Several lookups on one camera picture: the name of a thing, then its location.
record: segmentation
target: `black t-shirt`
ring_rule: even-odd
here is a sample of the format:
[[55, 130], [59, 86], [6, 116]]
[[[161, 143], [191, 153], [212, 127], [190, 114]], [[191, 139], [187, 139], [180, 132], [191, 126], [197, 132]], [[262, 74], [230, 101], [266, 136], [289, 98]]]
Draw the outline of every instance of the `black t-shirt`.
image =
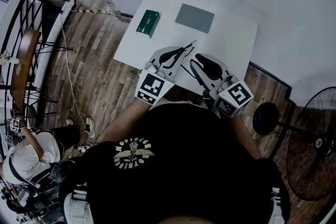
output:
[[158, 223], [176, 215], [214, 223], [268, 223], [265, 169], [224, 121], [190, 104], [149, 111], [130, 137], [82, 158], [95, 223]]

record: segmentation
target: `white shirt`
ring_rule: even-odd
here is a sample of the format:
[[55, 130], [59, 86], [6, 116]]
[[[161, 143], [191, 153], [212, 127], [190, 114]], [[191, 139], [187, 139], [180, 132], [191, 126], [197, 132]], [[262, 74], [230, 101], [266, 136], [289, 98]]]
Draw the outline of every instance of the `white shirt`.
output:
[[13, 166], [21, 177], [31, 180], [34, 176], [42, 173], [50, 168], [50, 163], [60, 161], [60, 153], [55, 138], [47, 132], [34, 135], [44, 153], [41, 160], [32, 145], [27, 144], [27, 140], [23, 139], [16, 146], [12, 146], [3, 164], [5, 180], [12, 184], [22, 184], [20, 180], [12, 174], [9, 167], [9, 156], [13, 154]]

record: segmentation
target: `sneaker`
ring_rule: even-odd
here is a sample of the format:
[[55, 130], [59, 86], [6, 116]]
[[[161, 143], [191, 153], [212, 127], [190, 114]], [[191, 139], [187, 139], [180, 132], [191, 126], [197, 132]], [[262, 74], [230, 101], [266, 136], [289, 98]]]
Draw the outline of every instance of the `sneaker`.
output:
[[67, 126], [69, 126], [69, 125], [73, 125], [74, 123], [73, 123], [73, 121], [72, 121], [71, 119], [67, 119], [67, 120], [65, 121], [65, 124], [66, 124]]
[[90, 117], [87, 117], [86, 118], [86, 127], [85, 127], [85, 131], [89, 134], [89, 138], [94, 138], [96, 136], [96, 133], [95, 133], [95, 121], [90, 118]]

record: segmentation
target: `forearm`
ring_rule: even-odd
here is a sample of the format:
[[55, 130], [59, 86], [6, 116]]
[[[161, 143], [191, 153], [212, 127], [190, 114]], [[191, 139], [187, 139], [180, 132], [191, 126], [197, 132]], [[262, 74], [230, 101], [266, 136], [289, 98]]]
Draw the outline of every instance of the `forearm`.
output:
[[236, 140], [254, 159], [260, 159], [262, 157], [260, 149], [253, 141], [240, 116], [229, 119], [229, 127], [231, 128], [232, 134]]
[[30, 132], [30, 130], [27, 127], [22, 127], [21, 132], [25, 136], [27, 143], [32, 145], [32, 147], [35, 149], [38, 159], [40, 160], [44, 154], [44, 151], [41, 145], [38, 143], [36, 138], [33, 136], [33, 134]]
[[99, 135], [96, 144], [105, 141], [118, 142], [127, 138], [150, 108], [151, 105], [136, 99]]

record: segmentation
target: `person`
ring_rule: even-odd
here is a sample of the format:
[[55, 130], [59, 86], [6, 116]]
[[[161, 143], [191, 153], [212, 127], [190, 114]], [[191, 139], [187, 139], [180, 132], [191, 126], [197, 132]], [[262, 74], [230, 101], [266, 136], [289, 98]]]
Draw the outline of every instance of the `person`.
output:
[[[67, 126], [33, 134], [23, 115], [19, 112], [16, 115], [24, 139], [9, 149], [4, 162], [0, 164], [0, 176], [12, 184], [27, 183], [23, 180], [30, 182], [49, 169], [51, 163], [59, 162], [67, 149], [95, 136], [95, 123], [91, 118], [86, 119], [86, 129], [82, 131], [68, 119]], [[17, 174], [12, 172], [10, 161]]]
[[288, 220], [277, 166], [239, 116], [190, 103], [150, 108], [136, 99], [121, 112], [69, 172], [63, 198], [86, 183], [94, 223], [269, 223], [278, 188]]

